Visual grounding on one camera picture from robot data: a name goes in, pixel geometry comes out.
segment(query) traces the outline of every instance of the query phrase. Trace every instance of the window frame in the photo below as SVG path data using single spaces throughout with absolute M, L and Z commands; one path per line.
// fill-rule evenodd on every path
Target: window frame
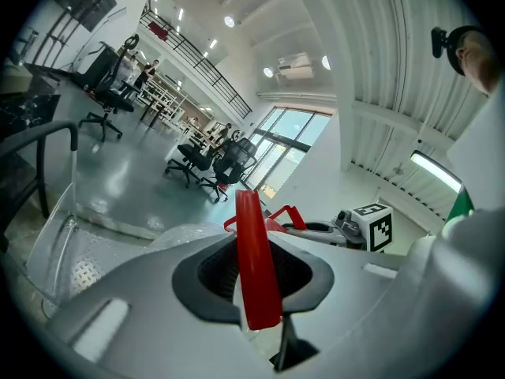
M 274 123 L 271 124 L 271 126 L 270 126 L 270 128 L 268 128 L 268 130 L 261 129 L 261 126 L 263 126 L 265 124 L 265 122 L 272 116 L 272 114 L 274 113 L 275 110 L 284 110 L 284 111 L 274 121 Z M 288 111 L 307 112 L 307 113 L 312 114 L 311 117 L 309 118 L 309 120 L 305 123 L 305 125 L 303 126 L 303 128 L 300 129 L 300 131 L 298 132 L 297 136 L 294 139 L 290 139 L 288 137 L 284 137 L 283 135 L 279 135 L 278 133 L 272 133 L 272 129 L 275 128 L 275 126 L 277 125 L 277 123 L 279 123 L 279 121 L 282 119 L 282 117 L 284 116 L 284 114 L 286 114 Z M 268 148 L 265 151 L 265 153 L 261 156 L 261 159 L 263 159 L 265 156 L 268 156 L 268 154 L 274 149 L 274 147 L 275 147 L 276 144 L 280 144 L 282 146 L 285 146 L 286 150 L 275 161 L 275 163 L 270 167 L 270 170 L 268 170 L 268 172 L 265 174 L 265 176 L 260 180 L 260 182 L 256 186 L 250 187 L 247 184 L 246 180 L 247 180 L 247 178 L 249 178 L 250 175 L 252 175 L 257 170 L 257 168 L 260 167 L 260 165 L 262 164 L 261 163 L 261 159 L 258 159 L 258 162 L 256 163 L 256 165 L 251 168 L 251 170 L 249 171 L 249 173 L 247 173 L 247 175 L 244 177 L 243 180 L 241 179 L 241 183 L 248 190 L 258 190 L 264 184 L 264 182 L 266 181 L 266 179 L 268 178 L 268 176 L 272 173 L 272 171 L 279 165 L 279 163 L 282 161 L 282 159 L 284 159 L 284 157 L 287 155 L 287 153 L 292 148 L 296 148 L 296 149 L 298 149 L 298 150 L 300 150 L 300 151 L 302 151 L 303 153 L 306 154 L 310 150 L 310 148 L 312 146 L 309 145 L 309 144 L 301 143 L 300 141 L 297 141 L 297 139 L 299 139 L 300 136 L 309 127 L 310 122 L 314 119 L 314 117 L 316 115 L 323 115 L 323 116 L 327 116 L 329 118 L 331 118 L 331 116 L 332 116 L 330 114 L 326 114 L 324 112 L 319 112 L 319 111 L 301 110 L 301 109 L 290 108 L 290 107 L 273 107 L 270 110 L 270 112 L 268 113 L 268 115 L 261 122 L 261 124 L 253 130 L 253 132 L 249 136 L 249 139 L 251 139 L 255 134 L 261 135 L 261 138 L 258 141 L 258 143 L 256 144 L 256 147 L 260 147 L 260 144 L 262 144 L 265 140 L 268 140 L 268 141 L 271 142 L 271 147 Z

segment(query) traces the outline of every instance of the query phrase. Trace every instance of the air conditioner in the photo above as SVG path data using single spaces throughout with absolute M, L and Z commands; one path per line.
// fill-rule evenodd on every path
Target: air conditioner
M 312 62 L 305 52 L 280 58 L 279 72 L 290 80 L 314 78 Z

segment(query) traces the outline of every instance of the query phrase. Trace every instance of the green object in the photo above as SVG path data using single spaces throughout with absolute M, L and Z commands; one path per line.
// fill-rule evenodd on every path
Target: green object
M 456 216 L 468 215 L 470 211 L 473 211 L 473 203 L 469 194 L 466 192 L 465 187 L 462 186 L 458 196 L 456 197 L 456 201 L 449 212 L 446 223 L 449 220 L 454 219 Z

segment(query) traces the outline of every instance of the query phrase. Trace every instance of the black metal railing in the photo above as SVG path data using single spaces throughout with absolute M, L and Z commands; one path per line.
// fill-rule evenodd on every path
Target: black metal railing
M 142 14 L 140 23 L 150 32 L 158 36 L 172 50 L 180 54 L 202 78 L 213 87 L 231 108 L 243 119 L 251 108 L 235 91 L 228 80 L 208 61 L 204 55 L 160 16 L 151 10 Z

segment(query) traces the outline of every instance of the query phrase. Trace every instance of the black mesh chair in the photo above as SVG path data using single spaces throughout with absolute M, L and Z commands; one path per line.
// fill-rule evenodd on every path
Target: black mesh chair
M 177 160 L 168 160 L 166 165 L 165 174 L 168 174 L 170 170 L 181 170 L 186 176 L 186 188 L 189 188 L 189 176 L 192 175 L 196 179 L 196 183 L 200 182 L 198 176 L 191 170 L 196 167 L 200 171 L 206 171 L 211 168 L 212 156 L 208 153 L 206 156 L 200 153 L 201 148 L 198 145 L 190 144 L 180 144 L 177 146 L 179 152 L 184 156 L 183 161 L 187 161 L 187 164 L 179 163 Z
M 208 186 L 214 189 L 218 196 L 214 201 L 216 204 L 220 199 L 219 191 L 226 197 L 225 201 L 228 201 L 228 195 L 219 187 L 219 184 L 227 186 L 236 184 L 240 181 L 244 172 L 254 166 L 257 161 L 254 157 L 256 146 L 248 139 L 243 138 L 238 142 L 229 140 L 226 144 L 227 148 L 224 156 L 214 162 L 212 167 L 215 172 L 215 182 L 208 178 L 202 178 L 201 180 L 208 182 L 208 184 L 200 183 L 200 186 Z
M 95 88 L 95 98 L 103 104 L 103 110 L 105 111 L 105 114 L 97 115 L 93 114 L 92 112 L 88 112 L 86 119 L 81 119 L 79 121 L 79 128 L 83 123 L 99 123 L 102 126 L 103 132 L 102 141 L 105 141 L 107 128 L 111 128 L 113 131 L 117 132 L 118 139 L 121 139 L 123 136 L 123 132 L 116 128 L 112 122 L 108 120 L 109 114 L 111 112 L 117 114 L 118 110 L 127 112 L 134 111 L 133 103 L 129 99 L 126 99 L 126 96 L 129 95 L 132 90 L 140 92 L 140 89 L 130 84 L 123 83 L 126 88 L 121 92 L 121 94 L 117 94 L 111 90 L 110 87 L 116 80 L 119 66 L 121 65 L 121 60 L 125 57 L 126 52 L 128 52 L 128 49 L 133 49 L 136 47 L 138 43 L 139 36 L 137 34 L 129 37 L 125 41 L 123 52 L 116 61 L 115 66 L 110 69 L 109 73 L 102 79 L 102 81 L 99 82 Z

